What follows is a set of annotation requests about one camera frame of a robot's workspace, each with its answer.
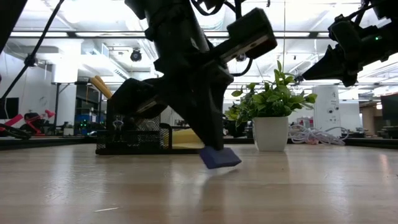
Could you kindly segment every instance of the blue foam block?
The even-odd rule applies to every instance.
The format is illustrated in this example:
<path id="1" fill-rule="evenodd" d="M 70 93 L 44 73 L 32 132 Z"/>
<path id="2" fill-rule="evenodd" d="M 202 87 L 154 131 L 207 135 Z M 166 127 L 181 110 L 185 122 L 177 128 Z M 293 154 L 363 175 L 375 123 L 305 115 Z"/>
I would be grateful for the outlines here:
<path id="1" fill-rule="evenodd" d="M 208 169 L 232 167 L 242 162 L 235 152 L 228 147 L 217 151 L 211 146 L 205 146 L 199 150 L 199 155 Z"/>

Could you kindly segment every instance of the wooden table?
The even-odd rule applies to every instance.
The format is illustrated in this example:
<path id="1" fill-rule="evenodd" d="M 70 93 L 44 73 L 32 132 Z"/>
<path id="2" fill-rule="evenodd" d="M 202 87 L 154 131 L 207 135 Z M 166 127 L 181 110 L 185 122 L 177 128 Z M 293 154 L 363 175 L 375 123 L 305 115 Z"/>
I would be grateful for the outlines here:
<path id="1" fill-rule="evenodd" d="M 398 223 L 398 151 L 233 146 L 197 155 L 95 156 L 95 145 L 0 152 L 0 223 Z"/>

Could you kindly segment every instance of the security camera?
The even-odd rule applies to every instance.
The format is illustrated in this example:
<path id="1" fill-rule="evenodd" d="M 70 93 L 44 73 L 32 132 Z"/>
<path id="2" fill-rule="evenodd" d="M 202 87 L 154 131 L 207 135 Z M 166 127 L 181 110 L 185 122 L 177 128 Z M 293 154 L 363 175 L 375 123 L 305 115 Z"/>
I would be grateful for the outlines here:
<path id="1" fill-rule="evenodd" d="M 130 59 L 131 59 L 133 62 L 139 62 L 139 61 L 141 61 L 142 56 L 141 56 L 141 51 L 140 51 L 140 49 L 134 49 L 134 50 L 132 50 Z"/>
<path id="2" fill-rule="evenodd" d="M 246 60 L 246 54 L 240 54 L 240 55 L 238 55 L 237 57 L 236 57 L 236 61 L 237 62 L 243 62 L 243 61 L 245 61 Z"/>

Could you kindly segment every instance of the desk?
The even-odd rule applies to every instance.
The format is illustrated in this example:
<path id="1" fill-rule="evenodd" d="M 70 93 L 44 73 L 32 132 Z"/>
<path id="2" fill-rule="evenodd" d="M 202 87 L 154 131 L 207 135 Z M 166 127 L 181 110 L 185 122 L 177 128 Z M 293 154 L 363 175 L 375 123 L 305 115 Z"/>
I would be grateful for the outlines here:
<path id="1" fill-rule="evenodd" d="M 398 151 L 231 146 L 197 155 L 95 156 L 95 145 L 0 151 L 0 223 L 398 223 Z"/>

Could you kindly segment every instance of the green leaves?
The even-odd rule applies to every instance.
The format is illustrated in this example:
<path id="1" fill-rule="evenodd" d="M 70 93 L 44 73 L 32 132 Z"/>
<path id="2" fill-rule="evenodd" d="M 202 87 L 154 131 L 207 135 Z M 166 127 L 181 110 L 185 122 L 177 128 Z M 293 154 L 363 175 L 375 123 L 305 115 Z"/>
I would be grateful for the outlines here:
<path id="1" fill-rule="evenodd" d="M 258 83 L 250 83 L 232 92 L 233 96 L 240 96 L 241 103 L 230 107 L 225 115 L 228 119 L 235 120 L 236 126 L 256 117 L 289 116 L 303 107 L 313 108 L 311 104 L 315 103 L 317 95 L 304 97 L 304 92 L 298 96 L 292 95 L 288 84 L 294 82 L 294 76 L 284 73 L 282 64 L 277 63 L 278 69 L 274 70 L 275 82 L 264 80 L 264 91 L 255 90 Z"/>

